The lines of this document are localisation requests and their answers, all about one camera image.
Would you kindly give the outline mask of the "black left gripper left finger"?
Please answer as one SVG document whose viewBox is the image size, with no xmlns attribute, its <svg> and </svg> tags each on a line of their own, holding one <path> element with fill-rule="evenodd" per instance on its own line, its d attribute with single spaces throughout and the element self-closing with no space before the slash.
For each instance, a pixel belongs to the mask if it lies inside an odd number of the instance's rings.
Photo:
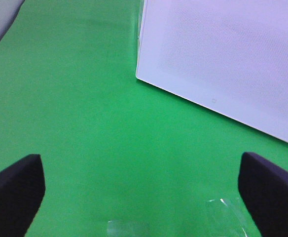
<svg viewBox="0 0 288 237">
<path fill-rule="evenodd" d="M 0 172 L 0 237 L 23 237 L 45 195 L 41 156 L 30 154 Z"/>
</svg>

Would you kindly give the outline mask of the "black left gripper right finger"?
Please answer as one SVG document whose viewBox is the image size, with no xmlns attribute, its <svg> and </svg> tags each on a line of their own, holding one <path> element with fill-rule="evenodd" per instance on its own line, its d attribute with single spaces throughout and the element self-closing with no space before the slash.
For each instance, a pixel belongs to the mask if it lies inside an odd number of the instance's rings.
<svg viewBox="0 0 288 237">
<path fill-rule="evenodd" d="M 238 190 L 263 237 L 288 237 L 288 172 L 264 157 L 241 157 Z"/>
</svg>

